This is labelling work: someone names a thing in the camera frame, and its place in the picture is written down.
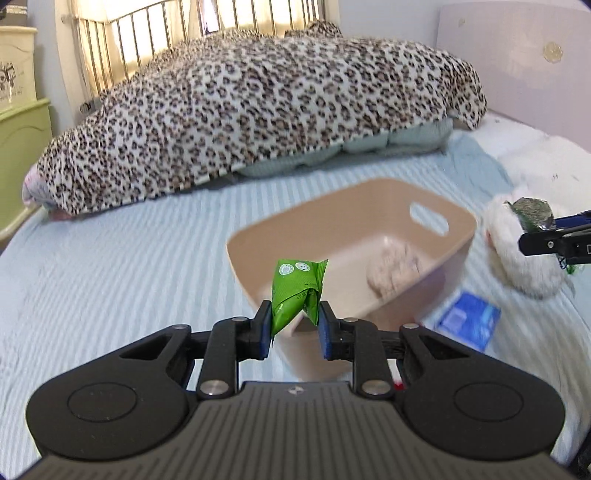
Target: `sticker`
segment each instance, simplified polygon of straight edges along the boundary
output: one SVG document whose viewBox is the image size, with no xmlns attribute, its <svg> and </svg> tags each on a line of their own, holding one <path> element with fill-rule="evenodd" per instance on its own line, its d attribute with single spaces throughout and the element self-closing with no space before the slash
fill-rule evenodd
<svg viewBox="0 0 591 480">
<path fill-rule="evenodd" d="M 298 262 L 298 263 L 296 263 L 295 264 L 295 267 L 298 270 L 302 270 L 302 272 L 309 272 L 310 271 L 310 266 L 307 263 L 304 263 L 304 262 Z"/>
<path fill-rule="evenodd" d="M 284 263 L 282 266 L 279 267 L 279 275 L 289 275 L 291 272 L 294 271 L 293 265 L 289 263 Z"/>
</svg>

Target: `leopard print blanket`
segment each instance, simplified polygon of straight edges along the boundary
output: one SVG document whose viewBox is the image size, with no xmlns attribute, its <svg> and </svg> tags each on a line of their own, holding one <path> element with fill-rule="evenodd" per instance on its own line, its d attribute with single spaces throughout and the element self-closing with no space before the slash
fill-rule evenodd
<svg viewBox="0 0 591 480">
<path fill-rule="evenodd" d="M 473 67 L 408 41 L 228 31 L 164 52 L 53 139 L 37 163 L 56 206 L 99 212 L 259 161 L 486 111 Z"/>
</svg>

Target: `green dresser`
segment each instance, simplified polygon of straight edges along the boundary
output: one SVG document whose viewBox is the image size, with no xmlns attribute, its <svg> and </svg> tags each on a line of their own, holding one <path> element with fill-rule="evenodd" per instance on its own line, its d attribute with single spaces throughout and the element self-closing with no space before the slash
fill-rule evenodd
<svg viewBox="0 0 591 480">
<path fill-rule="evenodd" d="M 22 181 L 51 140 L 49 100 L 0 112 L 0 251 L 32 213 Z"/>
</svg>

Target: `blue gripper pad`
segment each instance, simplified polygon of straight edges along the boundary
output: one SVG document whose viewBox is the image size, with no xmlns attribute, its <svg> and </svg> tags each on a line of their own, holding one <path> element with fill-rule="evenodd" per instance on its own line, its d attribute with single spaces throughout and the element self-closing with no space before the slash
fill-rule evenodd
<svg viewBox="0 0 591 480">
<path fill-rule="evenodd" d="M 318 337 L 320 339 L 320 348 L 322 348 L 322 356 L 330 360 L 332 346 L 330 345 L 329 323 L 322 308 L 320 308 L 318 315 Z"/>
<path fill-rule="evenodd" d="M 591 210 L 571 215 L 568 217 L 561 217 L 555 220 L 556 228 L 573 228 L 580 225 L 588 225 L 591 223 Z"/>
<path fill-rule="evenodd" d="M 271 308 L 267 311 L 265 319 L 262 321 L 262 332 L 260 340 L 261 356 L 267 358 L 269 356 L 269 349 L 271 348 L 271 323 L 273 315 Z"/>
</svg>

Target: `beige plastic basket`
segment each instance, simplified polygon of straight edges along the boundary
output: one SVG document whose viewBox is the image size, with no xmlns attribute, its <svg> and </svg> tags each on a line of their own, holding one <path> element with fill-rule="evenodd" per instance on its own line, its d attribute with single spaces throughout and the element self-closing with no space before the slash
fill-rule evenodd
<svg viewBox="0 0 591 480">
<path fill-rule="evenodd" d="M 413 219 L 413 205 L 441 215 L 440 235 Z M 339 190 L 251 225 L 228 241 L 230 263 L 254 307 L 271 297 L 279 258 L 329 259 L 323 300 L 339 318 L 357 317 L 382 330 L 419 322 L 458 285 L 474 237 L 468 211 L 432 192 L 394 179 L 370 180 Z M 391 297 L 368 286 L 368 262 L 388 243 L 411 245 L 421 257 L 421 277 Z M 274 347 L 303 381 L 335 378 L 348 362 L 322 358 L 318 334 L 301 314 L 275 338 Z"/>
</svg>

